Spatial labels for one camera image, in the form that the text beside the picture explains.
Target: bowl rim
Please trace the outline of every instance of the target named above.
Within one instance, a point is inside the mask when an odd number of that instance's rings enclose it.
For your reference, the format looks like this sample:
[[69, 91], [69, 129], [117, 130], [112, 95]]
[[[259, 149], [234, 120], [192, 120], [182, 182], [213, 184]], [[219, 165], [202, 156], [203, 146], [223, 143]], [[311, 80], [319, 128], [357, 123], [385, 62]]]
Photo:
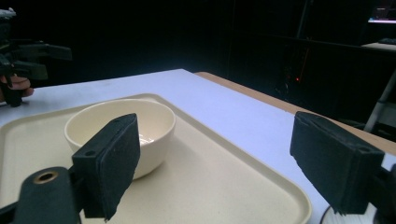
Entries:
[[93, 105], [88, 105], [87, 107], [85, 107], [85, 108], [79, 110], [79, 111], [76, 112], [72, 117], [70, 117], [70, 118], [67, 120], [66, 124], [64, 125], [64, 137], [66, 138], [66, 140], [67, 140], [69, 143], [73, 144], [75, 147], [81, 148], [83, 145], [81, 145], [81, 144], [77, 143], [76, 141], [74, 141], [74, 140], [69, 136], [68, 131], [67, 131], [67, 129], [68, 129], [70, 123], [72, 122], [72, 120], [73, 120], [75, 117], [77, 117], [78, 115], [80, 115], [81, 113], [85, 113], [86, 111], [91, 110], [91, 109], [93, 109], [93, 108], [95, 108], [95, 107], [98, 107], [98, 106], [101, 106], [101, 105], [106, 105], [106, 104], [116, 104], [116, 103], [119, 103], [119, 102], [144, 102], [144, 103], [149, 103], [149, 104], [154, 104], [154, 105], [160, 105], [160, 106], [166, 108], [166, 110], [168, 110], [168, 111], [171, 113], [171, 115], [172, 115], [172, 118], [173, 118], [172, 124], [171, 124], [170, 127], [166, 130], [166, 132], [164, 132], [163, 134], [161, 134], [161, 135], [160, 135], [156, 140], [154, 140], [153, 142], [144, 144], [143, 146], [141, 145], [140, 147], [144, 147], [144, 146], [151, 145], [152, 143], [157, 142], [157, 141], [163, 139], [166, 135], [168, 135], [170, 132], [172, 132], [172, 130], [175, 129], [176, 120], [177, 120], [176, 114], [175, 114], [175, 112], [174, 112], [171, 108], [169, 108], [169, 106], [164, 105], [164, 104], [161, 104], [161, 103], [159, 103], [159, 102], [155, 102], [155, 101], [151, 101], [151, 100], [146, 100], [146, 99], [115, 99], [115, 100], [103, 101], [103, 102], [100, 102], [100, 103], [97, 103], [97, 104], [93, 104]]

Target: white bowl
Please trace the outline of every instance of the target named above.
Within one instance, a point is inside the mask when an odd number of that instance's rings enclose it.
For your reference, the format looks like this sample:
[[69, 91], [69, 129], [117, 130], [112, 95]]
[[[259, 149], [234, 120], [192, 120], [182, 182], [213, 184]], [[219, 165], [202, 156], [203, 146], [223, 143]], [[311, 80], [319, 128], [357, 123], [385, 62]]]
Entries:
[[140, 160], [134, 179], [149, 174], [165, 159], [176, 125], [175, 113], [166, 105], [141, 99], [121, 99], [91, 105], [75, 114], [64, 126], [64, 136], [77, 152], [111, 120], [136, 113]]

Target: cream plastic bowl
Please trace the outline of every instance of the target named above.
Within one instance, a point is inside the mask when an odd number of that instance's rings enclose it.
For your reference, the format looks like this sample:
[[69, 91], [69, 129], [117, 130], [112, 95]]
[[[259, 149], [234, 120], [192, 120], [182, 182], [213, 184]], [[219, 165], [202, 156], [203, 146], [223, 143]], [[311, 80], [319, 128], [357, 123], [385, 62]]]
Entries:
[[91, 105], [77, 112], [64, 126], [64, 136], [77, 152], [111, 120], [136, 113], [140, 160], [134, 179], [149, 174], [165, 159], [176, 125], [175, 113], [166, 105], [141, 99], [121, 99]]

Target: table surface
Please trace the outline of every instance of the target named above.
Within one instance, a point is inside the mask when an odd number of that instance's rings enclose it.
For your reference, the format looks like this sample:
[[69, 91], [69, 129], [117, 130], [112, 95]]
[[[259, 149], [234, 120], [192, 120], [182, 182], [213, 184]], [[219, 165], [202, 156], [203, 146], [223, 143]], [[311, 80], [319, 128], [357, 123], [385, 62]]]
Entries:
[[[207, 127], [294, 182], [313, 206], [309, 223], [319, 223], [329, 206], [289, 154], [294, 113], [302, 108], [208, 73], [183, 69], [37, 88], [19, 107], [0, 105], [0, 126], [35, 114], [88, 105], [140, 93], [161, 95]], [[396, 163], [396, 144], [340, 124], [387, 153]]]

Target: white table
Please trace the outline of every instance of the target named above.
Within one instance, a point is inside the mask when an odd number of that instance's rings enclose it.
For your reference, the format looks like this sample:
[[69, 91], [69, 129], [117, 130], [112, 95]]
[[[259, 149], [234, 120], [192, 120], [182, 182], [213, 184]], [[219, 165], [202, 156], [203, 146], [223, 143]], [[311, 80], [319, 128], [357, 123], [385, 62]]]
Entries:
[[[19, 107], [0, 106], [0, 126], [34, 114], [104, 100], [156, 93], [280, 172], [305, 191], [313, 205], [309, 223], [328, 207], [290, 155], [294, 115], [182, 69], [131, 77], [38, 88]], [[389, 169], [396, 158], [387, 155]]]

